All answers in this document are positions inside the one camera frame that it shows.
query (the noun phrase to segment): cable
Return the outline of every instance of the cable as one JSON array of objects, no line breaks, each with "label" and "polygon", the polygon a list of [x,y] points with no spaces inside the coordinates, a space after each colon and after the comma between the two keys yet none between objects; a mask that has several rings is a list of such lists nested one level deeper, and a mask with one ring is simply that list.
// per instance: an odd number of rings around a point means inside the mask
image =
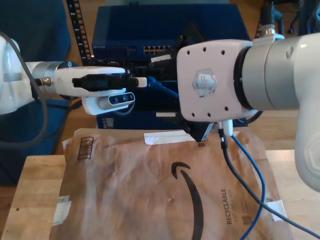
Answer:
[{"label": "cable", "polygon": [[41,102],[42,105],[42,112],[43,112],[43,125],[42,125],[42,129],[39,132],[39,134],[32,140],[29,141],[24,141],[24,142],[5,142],[5,141],[0,141],[0,148],[3,149],[26,149],[29,148],[31,146],[34,146],[36,144],[38,144],[39,142],[41,142],[44,137],[46,136],[46,132],[47,132],[47,128],[48,128],[48,108],[47,108],[47,103],[46,100],[43,96],[43,94],[41,93],[38,84],[36,83],[35,79],[33,78],[32,74],[30,73],[25,61],[23,60],[17,46],[15,45],[15,43],[12,41],[12,39],[10,37],[8,37],[5,33],[0,32],[0,36],[3,37],[13,48],[15,54],[17,55],[22,68],[24,69],[26,75],[28,76],[31,85],[34,88],[34,91],[36,92],[36,94],[39,96],[39,100]]},{"label": "cable", "polygon": [[[242,146],[242,144],[239,142],[239,140],[232,135],[231,138],[235,141],[235,143],[239,146],[239,148],[244,152],[244,154],[246,155],[246,157],[250,160],[251,164],[253,165],[256,173],[258,174],[260,180],[261,180],[261,186],[262,186],[262,193],[261,193],[261,202],[264,203],[265,202],[265,195],[266,195],[266,184],[265,184],[265,180],[264,177],[262,176],[257,164],[255,163],[255,161],[253,160],[253,158],[250,156],[250,154],[248,153],[248,151],[244,148],[244,146]],[[251,226],[248,228],[248,230],[243,234],[243,236],[240,238],[240,240],[244,240],[246,239],[246,237],[249,235],[249,233],[252,231],[252,229],[254,229],[254,227],[256,226],[258,219],[261,215],[261,211],[262,211],[263,207],[262,205],[259,206],[258,212],[255,215],[255,218],[251,224]]]},{"label": "cable", "polygon": [[257,120],[261,114],[263,113],[264,111],[258,111],[255,115],[253,115],[252,117],[250,117],[249,119],[246,120],[246,122],[240,120],[240,119],[236,119],[236,122],[238,123],[241,123],[241,124],[251,124],[253,123],[255,120]]},{"label": "cable", "polygon": [[82,106],[82,100],[79,100],[79,101],[75,102],[74,104],[72,104],[70,107],[68,107],[68,109],[64,112],[63,120],[62,120],[60,127],[57,130],[55,130],[53,133],[51,133],[49,136],[46,136],[44,139],[48,140],[48,139],[55,137],[57,134],[59,134],[64,129],[64,126],[65,126],[67,119],[68,119],[68,115],[71,113],[71,111],[76,110],[76,109],[80,108],[81,106]]},{"label": "cable", "polygon": [[239,173],[236,171],[234,166],[232,165],[229,155],[228,155],[228,142],[227,142],[227,137],[225,136],[223,129],[218,129],[218,133],[220,135],[221,139],[221,149],[223,151],[223,156],[225,159],[226,164],[228,165],[229,169],[231,170],[232,174],[238,179],[238,181],[242,184],[242,186],[247,190],[247,192],[251,195],[251,197],[258,203],[260,204],[264,209],[268,210],[270,213],[276,215],[277,217],[281,218],[288,224],[291,224],[292,226],[314,236],[317,239],[320,239],[320,235],[316,234],[315,232],[295,223],[294,221],[291,221],[290,219],[286,218],[285,216],[282,216],[280,213],[277,211],[273,210],[272,208],[268,207],[265,205],[261,200],[254,194],[254,192],[251,190],[251,188],[247,185],[247,183],[243,180],[243,178],[239,175]]},{"label": "cable", "polygon": [[[34,101],[35,101],[37,104],[41,104],[41,102],[39,101],[39,98],[34,97],[33,99],[34,99]],[[68,109],[69,109],[68,106],[63,106],[63,105],[59,105],[59,104],[47,103],[46,106],[47,106],[48,108],[56,108],[56,109],[63,109],[63,110],[68,110]]]},{"label": "cable", "polygon": [[134,101],[132,104],[131,104],[131,107],[129,108],[128,111],[114,111],[115,114],[119,115],[119,116],[126,116],[128,115],[129,113],[132,112],[132,110],[134,109],[135,107],[135,104],[136,102]]}]

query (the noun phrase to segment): white tape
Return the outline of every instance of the white tape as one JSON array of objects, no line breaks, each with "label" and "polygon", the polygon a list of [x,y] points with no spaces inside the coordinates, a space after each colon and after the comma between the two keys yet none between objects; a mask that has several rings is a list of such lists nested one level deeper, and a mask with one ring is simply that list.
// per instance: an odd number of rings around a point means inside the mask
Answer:
[{"label": "white tape", "polygon": [[62,224],[66,220],[71,207],[71,201],[68,196],[60,196],[55,208],[52,226]]},{"label": "white tape", "polygon": [[[286,214],[286,210],[284,207],[284,204],[282,202],[282,200],[278,200],[278,201],[270,201],[266,203],[268,205],[269,208],[271,208],[272,210],[275,210],[276,212],[278,212],[279,214],[281,214],[284,217],[287,217]],[[275,222],[281,222],[283,221],[280,217],[272,214],[272,218]]]},{"label": "white tape", "polygon": [[182,130],[145,133],[144,141],[148,145],[157,145],[194,141],[194,139]]},{"label": "white tape", "polygon": [[67,140],[64,140],[64,141],[62,142],[63,151],[65,151],[65,150],[66,150],[66,148],[67,148],[67,146],[68,146],[68,144],[69,144],[70,140],[71,140],[71,138],[69,138],[69,139],[67,139]]}]

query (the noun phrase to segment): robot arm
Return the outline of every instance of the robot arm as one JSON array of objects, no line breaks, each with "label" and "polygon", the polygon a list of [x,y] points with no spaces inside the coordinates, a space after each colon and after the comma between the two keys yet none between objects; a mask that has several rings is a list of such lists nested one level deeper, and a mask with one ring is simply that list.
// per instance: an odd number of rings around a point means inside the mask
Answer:
[{"label": "robot arm", "polygon": [[255,110],[300,109],[295,162],[303,181],[320,192],[319,41],[320,33],[289,39],[270,34],[182,48],[177,78],[183,117],[220,122],[230,135],[231,120]]},{"label": "robot arm", "polygon": [[[83,67],[72,62],[27,62],[26,65],[44,94],[81,97],[90,115],[127,108],[135,96],[126,89],[147,86],[145,77],[128,77],[120,67]],[[32,91],[15,51],[0,37],[0,114],[14,112],[35,97],[38,96]]]}]

